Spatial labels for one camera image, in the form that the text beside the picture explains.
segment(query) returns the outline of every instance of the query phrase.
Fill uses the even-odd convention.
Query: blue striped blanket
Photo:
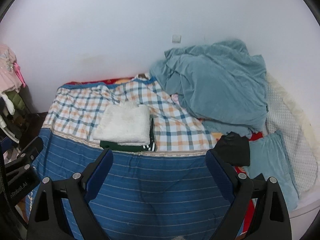
[[[69,178],[93,162],[101,149],[42,128],[44,150],[34,161],[41,178]],[[154,157],[114,152],[113,166],[90,207],[111,240],[207,240],[230,203],[217,188],[205,156]],[[27,197],[30,212],[36,189]],[[74,237],[82,239],[64,201]]]

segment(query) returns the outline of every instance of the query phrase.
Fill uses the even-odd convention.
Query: white wall
[[[320,28],[303,0],[16,0],[0,23],[39,112],[65,82],[147,71],[173,34],[243,39],[320,134]]]

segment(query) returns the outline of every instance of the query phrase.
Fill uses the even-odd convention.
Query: light blue pillow
[[[288,211],[294,210],[299,197],[282,132],[278,130],[259,140],[250,141],[249,145],[250,166],[244,166],[247,175],[251,179],[260,173],[265,179],[275,177],[281,187]]]

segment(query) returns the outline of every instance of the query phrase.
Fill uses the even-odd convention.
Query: clothing
[[[150,69],[169,95],[211,132],[250,138],[267,115],[266,67],[240,40],[173,48]]]
[[[256,176],[254,179],[263,180],[263,181],[266,180],[262,173],[260,173],[260,174],[259,174],[258,176]]]
[[[8,46],[0,45],[0,93],[20,90],[22,83],[13,70],[15,61],[14,52]]]
[[[1,97],[3,98],[3,100],[5,101],[5,106],[7,107],[9,113],[11,115],[14,115],[15,109],[14,109],[14,105],[11,102],[11,100],[8,98],[8,96],[6,94],[1,95]]]
[[[94,138],[123,145],[150,144],[150,112],[146,105],[124,102],[107,105]]]
[[[11,102],[13,103],[13,105],[16,109],[18,109],[20,111],[23,111],[26,109],[26,105],[23,102],[23,99],[16,91],[6,92],[6,95],[11,100]]]
[[[144,152],[156,150],[155,137],[153,135],[153,119],[150,120],[150,144],[142,146],[127,146],[120,145],[114,142],[100,141],[101,148],[109,148],[112,151],[122,151],[122,152]]]
[[[214,149],[224,162],[232,166],[250,165],[250,148],[247,137],[231,132],[221,136]]]
[[[284,145],[282,132],[279,130],[259,140],[249,142],[250,166],[243,169],[253,179],[260,173],[265,179],[275,177],[281,187],[288,211],[298,205],[298,192],[291,163]]]
[[[0,97],[0,114],[2,113],[4,108],[5,108],[5,101],[2,97]]]

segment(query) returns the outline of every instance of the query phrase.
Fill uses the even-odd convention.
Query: dark floor
[[[27,131],[20,138],[20,149],[24,149],[36,136],[39,135],[40,129],[47,113],[31,114],[30,125]]]

